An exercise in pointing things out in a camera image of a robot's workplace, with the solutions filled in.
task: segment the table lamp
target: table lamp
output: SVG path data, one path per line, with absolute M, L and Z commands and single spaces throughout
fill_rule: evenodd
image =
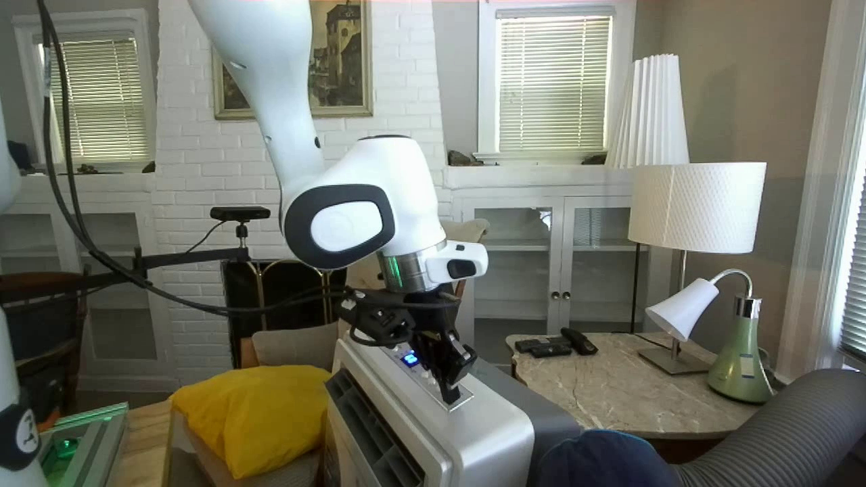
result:
M 747 292 L 735 296 L 735 330 L 705 374 L 709 390 L 743 403 L 766 403 L 773 390 L 758 352 L 761 296 L 753 294 L 749 272 L 727 268 L 713 279 L 696 279 L 677 294 L 647 309 L 647 314 L 671 336 L 686 337 L 704 309 L 720 294 L 717 282 L 742 275 Z
M 678 250 L 678 288 L 686 250 L 747 253 L 755 246 L 766 161 L 692 161 L 632 167 L 628 237 Z M 690 330 L 671 330 L 671 348 L 647 348 L 661 371 L 700 374 L 705 363 L 681 355 Z
M 612 167 L 686 165 L 677 54 L 632 61 L 605 161 Z

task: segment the yellow pillow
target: yellow pillow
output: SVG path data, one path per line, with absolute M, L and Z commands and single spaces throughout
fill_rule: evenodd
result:
M 274 471 L 321 441 L 328 371 L 238 368 L 169 394 L 187 426 L 236 478 Z

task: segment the side table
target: side table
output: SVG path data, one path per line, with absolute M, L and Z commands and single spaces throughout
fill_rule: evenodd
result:
M 127 434 L 115 453 L 110 483 L 157 487 L 168 483 L 169 467 L 169 403 L 132 407 Z
M 671 459 L 685 463 L 747 421 L 758 406 L 735 403 L 713 394 L 705 374 L 666 376 L 639 357 L 639 348 L 657 344 L 629 333 L 588 333 L 598 355 L 529 357 L 514 355 L 514 376 L 570 411 L 581 426 L 624 430 L 647 439 Z M 712 360 L 696 344 L 685 352 Z

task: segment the picture frame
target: picture frame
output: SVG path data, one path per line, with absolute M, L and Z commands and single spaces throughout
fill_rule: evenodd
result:
M 310 0 L 307 106 L 313 119 L 371 115 L 371 0 Z M 214 115 L 252 119 L 252 108 L 214 50 Z

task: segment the wire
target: wire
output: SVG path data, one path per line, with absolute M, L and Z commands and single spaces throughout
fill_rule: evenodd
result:
M 183 253 L 192 253 L 201 242 L 205 242 L 214 233 L 217 233 L 217 228 L 222 228 L 224 223 L 224 218 L 220 218 L 203 237 L 196 237 Z
M 63 42 L 58 34 L 53 30 L 52 14 L 46 8 L 44 0 L 34 0 L 38 6 L 38 15 L 41 15 L 41 26 L 44 26 L 44 48 L 46 56 L 44 61 L 52 67 L 52 48 L 57 56 L 57 76 L 58 76 L 58 119 L 63 119 L 63 153 L 65 153 L 65 171 L 67 171 L 67 191 L 71 191 L 71 203 L 72 209 L 67 209 L 58 180 L 57 180 L 57 167 L 53 167 L 53 157 L 52 157 L 52 76 L 46 76 L 46 94 L 44 94 L 44 148 L 46 148 L 46 167 L 48 167 L 48 184 L 57 199 L 57 209 L 63 213 L 63 218 L 67 221 L 67 228 L 72 230 L 75 241 L 90 250 L 91 259 L 98 259 L 103 268 L 109 268 L 110 272 L 121 275 L 125 282 L 153 292 L 164 299 L 205 310 L 205 314 L 217 314 L 217 315 L 229 315 L 229 314 L 266 314 L 268 309 L 226 309 L 226 306 L 211 306 L 211 302 L 196 302 L 196 299 L 187 299 L 180 294 L 173 294 L 168 288 L 153 286 L 150 282 L 145 282 L 144 275 L 132 272 L 130 268 L 125 268 L 121 263 L 115 263 L 110 253 L 104 253 L 90 234 L 87 221 L 83 221 L 83 210 L 77 203 L 77 186 L 75 186 L 75 165 L 72 165 L 72 148 L 71 148 L 71 92 L 67 92 L 67 69 L 65 69 L 65 54 L 63 54 Z

